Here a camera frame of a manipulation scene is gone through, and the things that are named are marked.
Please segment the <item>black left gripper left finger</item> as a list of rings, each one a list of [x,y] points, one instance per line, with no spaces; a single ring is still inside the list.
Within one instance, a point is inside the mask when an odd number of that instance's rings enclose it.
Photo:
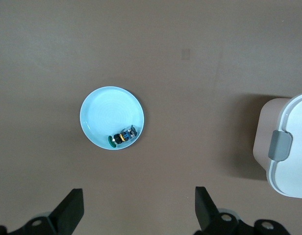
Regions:
[[[12,232],[0,225],[0,235],[71,235],[83,215],[83,190],[75,188],[48,216],[33,218]]]

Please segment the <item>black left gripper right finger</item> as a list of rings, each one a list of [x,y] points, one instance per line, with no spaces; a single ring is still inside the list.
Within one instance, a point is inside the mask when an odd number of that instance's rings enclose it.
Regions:
[[[280,223],[259,219],[254,225],[243,222],[231,210],[219,210],[205,187],[195,188],[195,213],[200,225],[196,235],[288,235]]]

